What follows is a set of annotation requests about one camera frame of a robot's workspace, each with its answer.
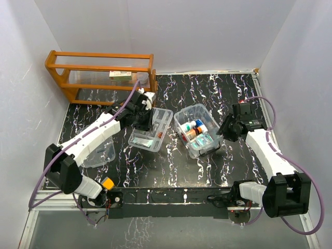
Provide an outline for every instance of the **wire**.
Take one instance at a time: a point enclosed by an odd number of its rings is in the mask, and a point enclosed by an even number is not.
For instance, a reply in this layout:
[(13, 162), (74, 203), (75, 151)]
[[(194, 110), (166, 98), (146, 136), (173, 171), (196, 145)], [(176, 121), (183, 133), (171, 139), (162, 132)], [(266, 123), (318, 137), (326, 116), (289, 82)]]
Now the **wire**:
[(110, 205), (111, 205), (110, 200), (108, 200), (108, 202), (109, 202), (109, 204), (108, 204), (108, 206), (106, 206), (106, 216), (107, 217), (109, 215), (109, 209), (110, 209)]
[(249, 202), (247, 202), (246, 204), (245, 204), (245, 207), (244, 207), (244, 210), (243, 211), (249, 211), (250, 209), (251, 209), (251, 201), (249, 201)]
[(107, 215), (105, 214), (102, 217), (100, 217), (99, 220), (96, 222), (96, 224), (98, 224), (101, 221), (101, 219), (104, 218), (104, 217), (107, 217)]
[(265, 100), (265, 101), (268, 102), (269, 105), (271, 106), (271, 108), (272, 108), (272, 112), (273, 112), (273, 123), (272, 123), (271, 127), (268, 128), (268, 130), (273, 130), (274, 127), (275, 127), (275, 123), (276, 123), (276, 111), (275, 111), (274, 106), (272, 105), (272, 103), (271, 103), (266, 97), (262, 97), (262, 96), (253, 96), (253, 97), (250, 97), (250, 98), (245, 99), (244, 102), (247, 102), (247, 101), (249, 101), (249, 100), (254, 100), (254, 99), (262, 99), (262, 100)]
[[(130, 92), (128, 98), (127, 98), (127, 100), (126, 100), (125, 103), (122, 105), (122, 107), (116, 112), (116, 114), (114, 114), (114, 116), (113, 116), (112, 118), (110, 118), (110, 119), (109, 119), (108, 121), (106, 121), (106, 122), (103, 122), (99, 127), (104, 126), (104, 125), (106, 125), (106, 124), (112, 122), (112, 121), (113, 121), (113, 120), (114, 120), (114, 119), (115, 119), (115, 118), (116, 118), (116, 117), (117, 117), (117, 116), (123, 111), (123, 109), (125, 108), (125, 106), (126, 106), (126, 105), (128, 104), (128, 102), (130, 101), (131, 97), (133, 96), (133, 94), (134, 94), (134, 92), (135, 92), (135, 90), (136, 90), (136, 87), (137, 87), (138, 85), (139, 85), (140, 88), (141, 88), (141, 83), (140, 83), (139, 80), (136, 81), (136, 83), (135, 83), (133, 89), (131, 90), (131, 92)], [(84, 134), (83, 137), (85, 137), (85, 136), (87, 136), (87, 135), (89, 135), (89, 134), (91, 134), (91, 133), (92, 133), (92, 131), (89, 131), (89, 132), (87, 132), (86, 134)], [(53, 196), (59, 194), (59, 192), (58, 192), (57, 194), (54, 193), (54, 195), (48, 196), (48, 197), (42, 199), (41, 201), (39, 201), (38, 203), (33, 204), (33, 202), (34, 202), (34, 200), (35, 200), (35, 198), (36, 198), (36, 194), (37, 194), (37, 192), (38, 192), (38, 188), (40, 187), (40, 185), (41, 185), (41, 183), (42, 183), (42, 181), (43, 181), (45, 175), (46, 175), (47, 172), (49, 171), (49, 169), (53, 166), (53, 164), (56, 162), (56, 160), (57, 160), (62, 154), (64, 154), (64, 153), (66, 152), (66, 150), (68, 150), (69, 148), (71, 148), (72, 146), (74, 146), (75, 144), (77, 144), (79, 141), (81, 141), (81, 138), (78, 138), (77, 140), (75, 140), (75, 141), (73, 141), (71, 144), (69, 144), (67, 147), (65, 147), (64, 149), (62, 149), (62, 150), (61, 150), (58, 154), (56, 154), (56, 156), (55, 156), (55, 157), (54, 157), (54, 158), (48, 163), (48, 165), (47, 165), (46, 168), (44, 169), (43, 173), (41, 174), (40, 178), (38, 179), (38, 182), (37, 182), (37, 184), (36, 184), (34, 190), (33, 190), (32, 193), (31, 193), (30, 200), (29, 200), (29, 210), (35, 208), (36, 206), (40, 205), (40, 204), (43, 203), (44, 201), (48, 200), (49, 198), (51, 198), (51, 197), (53, 197)]]
[(56, 195), (58, 195), (58, 194), (60, 194), (60, 193), (62, 193), (61, 190), (58, 191), (58, 192), (55, 192), (55, 193), (53, 193), (53, 194), (51, 194), (51, 195), (49, 195), (48, 197), (42, 199), (41, 201), (38, 201), (37, 203), (33, 204), (33, 205), (32, 205), (32, 208), (35, 208), (36, 206), (42, 204), (44, 201), (46, 201), (46, 200), (48, 200), (48, 199), (52, 198), (53, 196), (56, 196)]
[(317, 182), (314, 180), (314, 178), (312, 177), (312, 175), (302, 166), (300, 166), (298, 163), (296, 163), (295, 161), (293, 161), (292, 159), (288, 158), (287, 156), (281, 154), (280, 152), (278, 152), (278, 150), (276, 148), (273, 147), (272, 143), (270, 143), (270, 140), (269, 140), (269, 132), (274, 129), (274, 126), (275, 126), (275, 122), (276, 122), (276, 111), (275, 111), (275, 108), (274, 106), (272, 105), (272, 103), (266, 99), (265, 97), (261, 97), (261, 96), (253, 96), (253, 97), (250, 97), (250, 98), (247, 98), (245, 99), (244, 101), (247, 102), (249, 100), (253, 100), (253, 99), (263, 99), (265, 100), (266, 102), (268, 102), (272, 108), (272, 111), (273, 111), (273, 124), (271, 127), (269, 127), (266, 131), (266, 142), (269, 144), (270, 148), (276, 152), (276, 154), (281, 157), (282, 159), (286, 160), (287, 162), (289, 162), (290, 164), (294, 165), (295, 167), (299, 168), (300, 170), (303, 171), (304, 174), (306, 174), (309, 179), (311, 180), (313, 186), (315, 187), (316, 189), (316, 192), (317, 192), (317, 195), (318, 195), (318, 199), (320, 201), (320, 206), (321, 206), (321, 215), (320, 215), (320, 219), (317, 223), (317, 225), (315, 226), (315, 228), (313, 228), (311, 231), (308, 231), (308, 232), (303, 232), (303, 231), (300, 231), (296, 228), (294, 228), (288, 221), (286, 221), (286, 219), (284, 217), (281, 217), (282, 221), (285, 222), (285, 224), (291, 229), (293, 230), (294, 232), (296, 233), (299, 233), (301, 235), (311, 235), (315, 232), (317, 232), (322, 224), (323, 224), (323, 221), (324, 221), (324, 217), (325, 217), (325, 205), (324, 205), (324, 200), (323, 200), (323, 195), (322, 195), (322, 192), (317, 184)]
[(94, 226), (96, 226), (97, 225), (97, 223), (96, 222), (94, 222), (92, 219), (90, 219), (88, 216), (87, 216), (87, 214), (84, 212), (84, 210), (82, 209), (82, 207), (78, 204), (78, 201), (77, 201), (77, 199), (76, 199), (76, 197), (75, 197), (75, 194), (73, 193), (73, 198), (74, 198), (74, 201), (76, 202), (76, 206), (78, 207), (78, 209), (84, 214), (84, 216), (86, 217), (86, 219), (87, 219), (87, 221), (90, 223), (90, 224), (92, 224), (92, 225), (94, 225)]
[(258, 215), (256, 216), (256, 218), (254, 218), (252, 221), (250, 221), (248, 223), (245, 223), (245, 225), (246, 226), (247, 225), (251, 225), (252, 223), (254, 223), (255, 221), (257, 221), (260, 218), (260, 216), (261, 216), (262, 213), (263, 213), (263, 207), (260, 209), (260, 211), (259, 211)]

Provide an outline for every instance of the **transparent plastic bin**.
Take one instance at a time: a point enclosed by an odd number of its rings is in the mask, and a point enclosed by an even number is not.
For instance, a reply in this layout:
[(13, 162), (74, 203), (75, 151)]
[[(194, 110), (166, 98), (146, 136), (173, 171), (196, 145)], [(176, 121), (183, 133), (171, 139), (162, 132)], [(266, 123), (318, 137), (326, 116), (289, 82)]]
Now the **transparent plastic bin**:
[[(186, 132), (181, 129), (181, 125), (184, 123), (197, 119), (200, 119), (204, 123), (208, 130), (208, 134), (213, 140), (204, 146), (198, 145), (195, 139), (190, 140), (186, 135)], [(216, 135), (217, 131), (219, 130), (219, 125), (210, 115), (209, 111), (205, 108), (204, 105), (196, 104), (180, 110), (174, 114), (174, 123), (175, 131), (188, 149), (191, 158), (194, 159), (198, 158), (199, 156), (206, 156), (207, 154), (220, 149), (220, 142), (222, 141), (222, 137)]]
[[(77, 134), (84, 131), (85, 128), (79, 129)], [(96, 168), (103, 166), (115, 159), (115, 151), (112, 137), (101, 143), (92, 153), (90, 153), (82, 163), (83, 168)]]
[(153, 152), (158, 152), (160, 150), (167, 128), (172, 121), (173, 112), (161, 108), (154, 108), (153, 110), (152, 130), (140, 131), (134, 129), (128, 140), (129, 145)]

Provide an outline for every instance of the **white wall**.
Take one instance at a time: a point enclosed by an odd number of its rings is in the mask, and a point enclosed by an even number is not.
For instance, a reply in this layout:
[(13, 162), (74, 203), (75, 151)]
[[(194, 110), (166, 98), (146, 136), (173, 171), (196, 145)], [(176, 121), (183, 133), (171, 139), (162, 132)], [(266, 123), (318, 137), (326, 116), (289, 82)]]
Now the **white wall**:
[[(306, 167), (323, 191), (321, 248), (332, 244), (331, 13), (331, 1), (297, 1), (259, 71), (264, 95), (278, 113), (275, 131), (282, 152)], [(315, 225), (320, 208), (315, 191), (311, 196)]]
[(153, 53), (157, 72), (260, 67), (294, 0), (35, 0), (64, 51)]
[(17, 248), (67, 101), (44, 67), (59, 46), (33, 0), (0, 1), (0, 247)]

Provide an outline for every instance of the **robotic arm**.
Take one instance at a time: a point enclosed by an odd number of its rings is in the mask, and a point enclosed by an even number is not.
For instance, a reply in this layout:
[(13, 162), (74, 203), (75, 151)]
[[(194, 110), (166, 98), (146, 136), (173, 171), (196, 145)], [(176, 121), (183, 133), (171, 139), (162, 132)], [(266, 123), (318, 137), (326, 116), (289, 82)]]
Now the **robotic arm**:
[(280, 151), (273, 142), (267, 142), (266, 126), (255, 119), (250, 103), (234, 104), (233, 114), (228, 114), (217, 134), (232, 142), (241, 136), (269, 179), (267, 186), (250, 180), (234, 182), (231, 192), (222, 196), (224, 202), (250, 200), (263, 206), (269, 217), (308, 211), (311, 180), (277, 155)]
[[(121, 103), (114, 103), (81, 134), (62, 145), (52, 144), (46, 149), (44, 168), (68, 145), (67, 149), (51, 166), (46, 177), (65, 194), (77, 193), (88, 197), (94, 206), (103, 206), (106, 202), (104, 189), (111, 189), (114, 184), (106, 178), (100, 183), (80, 173), (79, 166), (85, 158), (108, 137), (125, 127), (148, 131), (152, 128), (152, 102), (155, 94), (139, 90), (134, 92), (123, 111), (111, 122), (109, 120), (121, 108)], [(253, 201), (264, 207), (270, 217), (304, 214), (308, 211), (311, 181), (304, 173), (298, 173), (288, 162), (280, 158), (271, 148), (276, 146), (267, 142), (265, 125), (255, 119), (251, 105), (241, 103), (233, 105), (233, 114), (224, 120), (218, 135), (229, 141), (242, 137), (256, 153), (267, 173), (267, 186), (254, 181), (235, 181), (229, 193), (221, 196), (210, 196), (209, 201), (223, 201), (229, 205), (237, 201)]]
[(95, 206), (102, 206), (106, 201), (106, 193), (102, 184), (84, 176), (79, 170), (79, 166), (85, 158), (95, 150), (108, 137), (118, 133), (125, 127), (133, 125), (136, 129), (148, 131), (152, 128), (153, 108), (152, 102), (156, 96), (152, 92), (144, 92), (140, 89), (134, 92), (124, 110), (111, 122), (113, 115), (121, 108), (121, 103), (114, 103), (107, 108), (104, 113), (82, 133), (71, 140), (57, 146), (51, 144), (46, 149), (44, 168), (63, 148), (75, 143), (63, 153), (47, 172), (46, 177), (60, 188), (65, 194), (77, 193), (88, 197)]

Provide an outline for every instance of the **glass panel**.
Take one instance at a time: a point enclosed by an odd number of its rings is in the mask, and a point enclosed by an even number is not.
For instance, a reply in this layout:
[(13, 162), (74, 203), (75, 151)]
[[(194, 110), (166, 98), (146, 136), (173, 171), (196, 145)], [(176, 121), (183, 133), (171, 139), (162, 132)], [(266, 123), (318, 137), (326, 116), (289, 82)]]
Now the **glass panel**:
[(148, 67), (149, 59), (57, 56), (55, 64)]
[[(258, 210), (251, 210), (252, 217)], [(91, 213), (92, 219), (104, 215)], [(287, 217), (301, 228), (299, 216)], [(265, 213), (256, 223), (232, 225), (212, 217), (135, 217), (100, 221), (87, 226), (79, 211), (40, 211), (30, 249), (33, 248), (309, 248), (306, 236), (292, 232), (280, 218)]]
[[(131, 80), (129, 81), (111, 81), (109, 78), (109, 72), (103, 71), (76, 71), (71, 70), (69, 74), (69, 84), (89, 84), (89, 85), (107, 85), (107, 86), (123, 86), (132, 87), (137, 81), (136, 73), (131, 74)], [(150, 87), (148, 80), (147, 84), (142, 87)]]

